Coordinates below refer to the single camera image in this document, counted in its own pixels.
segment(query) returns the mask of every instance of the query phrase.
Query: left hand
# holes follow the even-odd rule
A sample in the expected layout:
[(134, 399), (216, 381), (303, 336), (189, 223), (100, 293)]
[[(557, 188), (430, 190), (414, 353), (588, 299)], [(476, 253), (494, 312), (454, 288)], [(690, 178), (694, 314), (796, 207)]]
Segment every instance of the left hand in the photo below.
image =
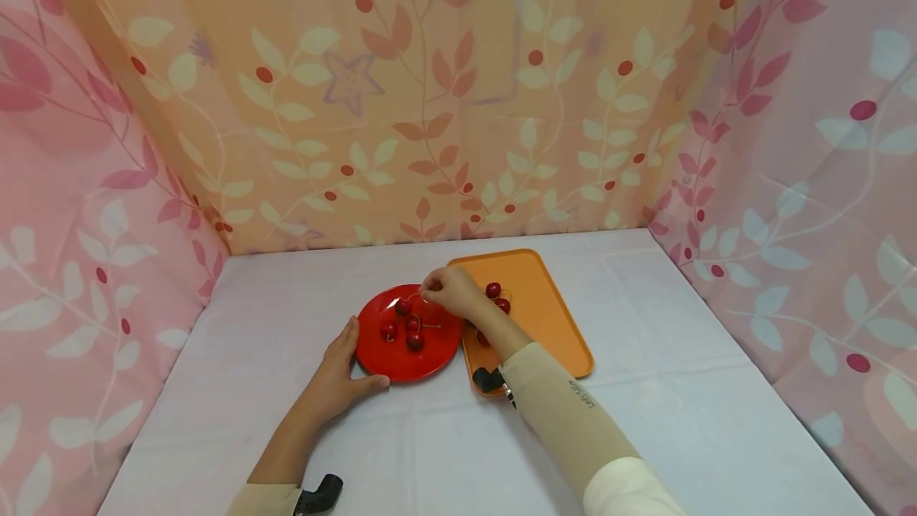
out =
[(325, 358), (315, 371), (302, 395), (310, 403), (310, 413), (319, 424), (325, 424), (356, 401), (384, 391), (391, 384), (385, 375), (351, 378), (353, 352), (360, 338), (360, 322), (351, 317), (338, 338), (325, 351)]

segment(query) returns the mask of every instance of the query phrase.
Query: wrist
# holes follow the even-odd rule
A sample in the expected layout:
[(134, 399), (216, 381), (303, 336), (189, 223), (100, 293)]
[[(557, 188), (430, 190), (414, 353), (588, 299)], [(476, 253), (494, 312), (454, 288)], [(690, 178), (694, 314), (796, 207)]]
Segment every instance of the wrist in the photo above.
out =
[(469, 321), (474, 323), (474, 326), (482, 330), (484, 334), (487, 334), (489, 330), (505, 325), (507, 319), (509, 317), (506, 316), (506, 313), (487, 299), (474, 307)]

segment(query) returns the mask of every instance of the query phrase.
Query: sleeve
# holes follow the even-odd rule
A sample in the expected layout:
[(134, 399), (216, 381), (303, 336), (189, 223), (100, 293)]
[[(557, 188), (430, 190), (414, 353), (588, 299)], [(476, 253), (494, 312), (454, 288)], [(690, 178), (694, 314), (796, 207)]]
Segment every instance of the sleeve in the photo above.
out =
[(586, 516), (686, 516), (642, 458), (618, 458), (592, 476)]
[(227, 516), (292, 516), (300, 492), (295, 484), (246, 484)]
[[(500, 371), (517, 411), (583, 498), (589, 516), (683, 514), (611, 416), (541, 345), (530, 343)], [(621, 502), (652, 505), (659, 498), (675, 511), (621, 511), (628, 505)]]

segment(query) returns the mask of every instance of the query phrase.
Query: floral curtain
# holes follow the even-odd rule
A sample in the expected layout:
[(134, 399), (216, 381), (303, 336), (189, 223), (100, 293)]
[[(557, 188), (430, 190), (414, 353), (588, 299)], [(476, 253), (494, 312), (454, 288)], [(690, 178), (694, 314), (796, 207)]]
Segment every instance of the floral curtain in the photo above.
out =
[(917, 514), (907, 0), (62, 1), (188, 188), (157, 224), (234, 254), (648, 226)]
[(876, 513), (915, 516), (917, 14), (736, 1), (647, 221)]
[(120, 78), (61, 0), (0, 0), (4, 516), (96, 512), (227, 255)]

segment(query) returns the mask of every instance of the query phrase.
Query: beige sleeve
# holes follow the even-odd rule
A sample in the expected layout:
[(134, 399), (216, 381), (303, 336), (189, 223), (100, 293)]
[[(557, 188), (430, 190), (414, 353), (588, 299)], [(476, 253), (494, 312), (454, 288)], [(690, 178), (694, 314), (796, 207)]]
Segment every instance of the beige sleeve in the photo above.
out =
[(301, 492), (295, 484), (246, 484), (227, 516), (292, 516)]
[(521, 417), (580, 498), (605, 464), (639, 458), (604, 408), (537, 342), (507, 359), (500, 371)]

